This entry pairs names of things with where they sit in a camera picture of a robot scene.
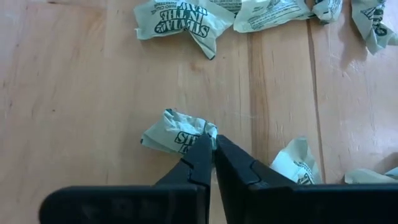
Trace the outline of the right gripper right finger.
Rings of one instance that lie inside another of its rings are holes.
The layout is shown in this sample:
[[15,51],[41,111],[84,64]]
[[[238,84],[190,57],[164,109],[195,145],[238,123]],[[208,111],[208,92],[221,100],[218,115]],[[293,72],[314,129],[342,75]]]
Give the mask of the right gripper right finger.
[[295,183],[217,136],[216,174],[228,223],[289,223],[286,208]]

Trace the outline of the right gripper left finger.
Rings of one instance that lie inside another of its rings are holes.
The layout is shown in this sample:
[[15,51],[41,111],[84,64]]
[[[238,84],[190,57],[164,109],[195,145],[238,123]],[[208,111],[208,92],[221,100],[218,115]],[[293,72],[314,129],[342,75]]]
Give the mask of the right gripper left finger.
[[212,168],[211,138],[201,135],[155,185],[169,189],[166,223],[208,223]]

